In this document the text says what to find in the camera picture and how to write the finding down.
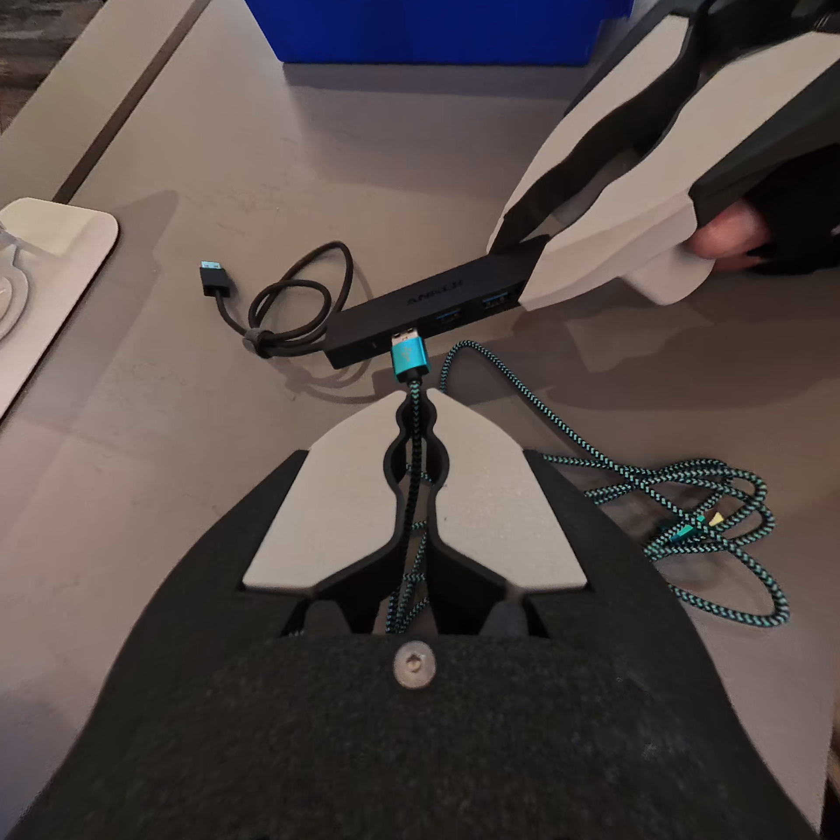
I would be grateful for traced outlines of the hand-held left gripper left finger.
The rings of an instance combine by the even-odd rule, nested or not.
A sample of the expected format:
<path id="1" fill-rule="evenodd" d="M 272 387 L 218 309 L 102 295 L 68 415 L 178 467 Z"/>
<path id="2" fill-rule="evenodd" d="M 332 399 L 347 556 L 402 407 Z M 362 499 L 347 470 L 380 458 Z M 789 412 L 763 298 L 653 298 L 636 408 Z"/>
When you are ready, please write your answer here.
<path id="1" fill-rule="evenodd" d="M 405 502 L 392 466 L 405 437 L 394 392 L 320 437 L 281 502 L 243 586 L 294 595 L 388 595 L 402 574 Z"/>

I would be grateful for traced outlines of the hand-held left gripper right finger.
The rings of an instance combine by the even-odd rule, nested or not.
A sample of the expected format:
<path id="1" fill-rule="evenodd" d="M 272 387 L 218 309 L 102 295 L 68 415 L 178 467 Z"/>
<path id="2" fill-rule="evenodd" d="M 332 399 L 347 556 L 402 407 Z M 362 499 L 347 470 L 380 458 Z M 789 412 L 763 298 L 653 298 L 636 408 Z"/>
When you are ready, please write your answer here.
<path id="1" fill-rule="evenodd" d="M 438 389 L 427 398 L 448 459 L 435 498 L 444 547 L 519 595 L 583 589 L 585 573 L 518 442 Z"/>

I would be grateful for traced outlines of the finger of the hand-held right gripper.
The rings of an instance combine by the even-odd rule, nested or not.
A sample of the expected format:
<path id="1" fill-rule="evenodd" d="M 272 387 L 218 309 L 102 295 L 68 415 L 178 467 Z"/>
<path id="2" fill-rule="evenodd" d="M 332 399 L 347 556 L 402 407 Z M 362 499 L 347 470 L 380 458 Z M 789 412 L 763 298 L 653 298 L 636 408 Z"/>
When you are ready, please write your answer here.
<path id="1" fill-rule="evenodd" d="M 583 193 L 614 160 L 603 167 Z M 627 193 L 627 172 L 636 163 L 604 184 L 577 219 L 549 238 L 519 298 L 526 310 L 577 298 L 615 278 L 627 281 L 634 245 L 642 244 L 639 235 L 655 226 L 657 214 L 655 199 L 643 196 L 642 209 L 637 209 L 637 201 Z"/>
<path id="2" fill-rule="evenodd" d="M 699 15 L 647 14 L 543 143 L 502 212 L 487 252 L 530 236 L 618 155 L 655 142 L 699 78 Z"/>

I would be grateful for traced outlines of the blue storage bin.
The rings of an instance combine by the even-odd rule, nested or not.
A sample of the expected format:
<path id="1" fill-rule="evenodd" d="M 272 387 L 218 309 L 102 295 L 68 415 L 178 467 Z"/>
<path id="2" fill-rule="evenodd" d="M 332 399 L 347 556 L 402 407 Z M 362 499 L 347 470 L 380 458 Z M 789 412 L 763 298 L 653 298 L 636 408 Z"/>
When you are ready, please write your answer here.
<path id="1" fill-rule="evenodd" d="M 582 67 L 632 1 L 247 1 L 276 57 L 302 65 Z"/>

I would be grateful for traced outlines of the black usb hub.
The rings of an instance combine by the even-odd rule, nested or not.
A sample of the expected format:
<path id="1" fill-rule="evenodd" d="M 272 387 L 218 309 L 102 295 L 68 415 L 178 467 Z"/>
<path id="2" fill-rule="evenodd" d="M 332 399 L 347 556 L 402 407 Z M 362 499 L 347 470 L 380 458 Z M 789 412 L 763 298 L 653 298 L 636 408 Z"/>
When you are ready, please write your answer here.
<path id="1" fill-rule="evenodd" d="M 389 352 L 399 333 L 416 331 L 428 340 L 516 308 L 548 242 L 548 236 L 528 239 L 350 309 L 345 305 L 354 278 L 353 258 L 344 243 L 330 242 L 305 255 L 278 282 L 263 289 L 250 304 L 245 326 L 227 310 L 225 302 L 235 285 L 226 270 L 204 261 L 199 274 L 204 296 L 215 300 L 219 314 L 248 352 L 264 360 L 322 352 L 332 368 L 340 370 Z M 344 260 L 343 283 L 336 298 L 322 283 L 300 276 L 332 252 Z M 318 314 L 286 332 L 265 329 L 263 321 L 270 307 L 284 291 L 295 288 L 321 295 Z"/>

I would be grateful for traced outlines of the person's right hand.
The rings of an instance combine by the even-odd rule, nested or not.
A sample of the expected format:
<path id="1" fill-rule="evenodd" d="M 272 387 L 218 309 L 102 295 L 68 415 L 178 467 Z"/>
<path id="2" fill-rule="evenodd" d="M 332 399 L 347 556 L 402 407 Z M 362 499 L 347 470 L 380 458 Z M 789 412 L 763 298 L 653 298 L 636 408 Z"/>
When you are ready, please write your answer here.
<path id="1" fill-rule="evenodd" d="M 763 215 L 751 204 L 738 201 L 700 227 L 685 247 L 693 256 L 713 262 L 713 272 L 731 273 L 763 264 L 764 259 L 754 251 L 770 241 L 771 231 Z"/>

